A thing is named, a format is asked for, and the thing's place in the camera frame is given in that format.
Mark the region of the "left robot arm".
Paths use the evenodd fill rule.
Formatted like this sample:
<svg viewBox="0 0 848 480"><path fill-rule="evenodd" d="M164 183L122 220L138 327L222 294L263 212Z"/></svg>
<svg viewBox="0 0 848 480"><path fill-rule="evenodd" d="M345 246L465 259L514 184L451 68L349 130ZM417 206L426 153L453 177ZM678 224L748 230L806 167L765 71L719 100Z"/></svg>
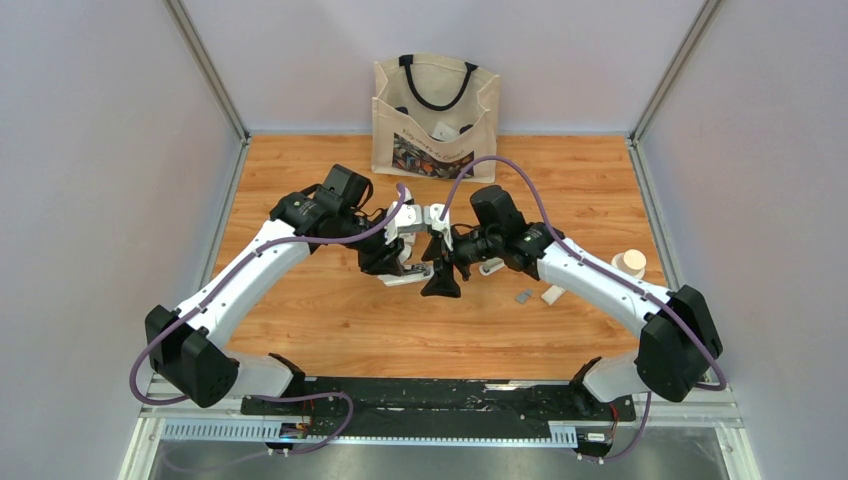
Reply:
<svg viewBox="0 0 848 480"><path fill-rule="evenodd" d="M325 180L282 197L249 244L197 293L168 309L155 306L145 318L147 345L133 363L133 395L151 406L190 401L211 407L227 396L266 396L279 413L294 414L306 389L295 366L280 356L228 353L236 328L294 266L324 245L356 251L369 275L400 273L404 243L387 233L409 204L408 188L376 219L362 213L373 182L335 164Z"/></svg>

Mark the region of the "grey staple strip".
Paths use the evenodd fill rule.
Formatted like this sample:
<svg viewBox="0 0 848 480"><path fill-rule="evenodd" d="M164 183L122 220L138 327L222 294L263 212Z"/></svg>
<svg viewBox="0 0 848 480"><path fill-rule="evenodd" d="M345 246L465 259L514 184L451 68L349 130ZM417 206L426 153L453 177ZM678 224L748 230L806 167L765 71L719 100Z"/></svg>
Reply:
<svg viewBox="0 0 848 480"><path fill-rule="evenodd" d="M518 302L519 304L525 304L532 296L533 296L533 291L528 289L528 290L525 290L525 291L519 293L515 297L515 301Z"/></svg>

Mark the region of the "white stapler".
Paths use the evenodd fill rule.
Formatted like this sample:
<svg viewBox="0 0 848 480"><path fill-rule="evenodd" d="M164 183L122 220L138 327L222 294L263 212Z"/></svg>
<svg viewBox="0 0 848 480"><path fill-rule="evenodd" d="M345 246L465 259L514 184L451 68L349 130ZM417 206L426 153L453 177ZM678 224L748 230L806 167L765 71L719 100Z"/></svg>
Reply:
<svg viewBox="0 0 848 480"><path fill-rule="evenodd" d="M401 275L378 275L377 278L388 287L401 286L412 283L426 282L433 275L433 267L430 263L404 264Z"/></svg>

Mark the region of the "staples tray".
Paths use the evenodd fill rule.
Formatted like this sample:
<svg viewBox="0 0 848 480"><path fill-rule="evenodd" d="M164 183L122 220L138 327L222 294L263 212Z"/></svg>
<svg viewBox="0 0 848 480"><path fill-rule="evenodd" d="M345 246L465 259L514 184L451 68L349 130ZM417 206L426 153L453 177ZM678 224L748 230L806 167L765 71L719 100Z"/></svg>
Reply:
<svg viewBox="0 0 848 480"><path fill-rule="evenodd" d="M551 285L551 286L550 286L547 290L545 290L545 291L544 291L544 293L541 295L541 300L542 300L542 301L543 301L546 305L548 305L548 306L552 306L552 305L554 305L554 304L555 304L555 303L559 300L559 298L560 298L560 297L561 297L564 293L566 293L566 292L567 292L567 290L566 290L566 289L564 289L564 288L562 288L562 287L559 287L559 286L556 286L556 285Z"/></svg>

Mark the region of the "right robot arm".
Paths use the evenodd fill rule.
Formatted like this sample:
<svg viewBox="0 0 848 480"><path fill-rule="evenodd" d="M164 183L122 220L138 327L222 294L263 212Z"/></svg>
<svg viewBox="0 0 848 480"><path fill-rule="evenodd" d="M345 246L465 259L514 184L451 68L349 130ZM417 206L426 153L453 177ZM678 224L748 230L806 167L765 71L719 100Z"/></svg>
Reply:
<svg viewBox="0 0 848 480"><path fill-rule="evenodd" d="M578 295L617 320L638 340L630 353L596 357L574 375L572 409L586 419L598 417L621 397L654 393L681 402L723 351L705 297L684 285L669 290L638 279L581 250L561 231L529 223L508 192L498 185L471 197L477 225L457 231L441 204L424 208L431 235L423 260L434 273L424 296L458 298L454 278L470 277L476 263L498 258L506 267Z"/></svg>

